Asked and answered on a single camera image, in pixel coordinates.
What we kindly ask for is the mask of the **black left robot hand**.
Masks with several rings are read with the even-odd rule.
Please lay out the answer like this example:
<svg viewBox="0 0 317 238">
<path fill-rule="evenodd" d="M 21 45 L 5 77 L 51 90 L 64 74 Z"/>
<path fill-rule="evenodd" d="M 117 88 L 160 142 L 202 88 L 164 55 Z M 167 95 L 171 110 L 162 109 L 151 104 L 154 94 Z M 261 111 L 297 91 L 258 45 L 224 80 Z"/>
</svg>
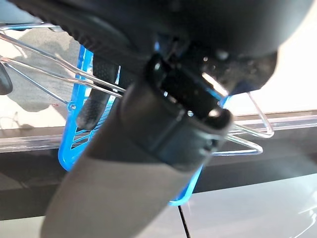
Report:
<svg viewBox="0 0 317 238">
<path fill-rule="evenodd" d="M 43 238 L 133 238 L 214 155 L 261 153 L 231 135 L 229 95 L 263 87 L 310 0 L 16 0 L 123 72 L 117 103 L 50 202 Z"/>
</svg>

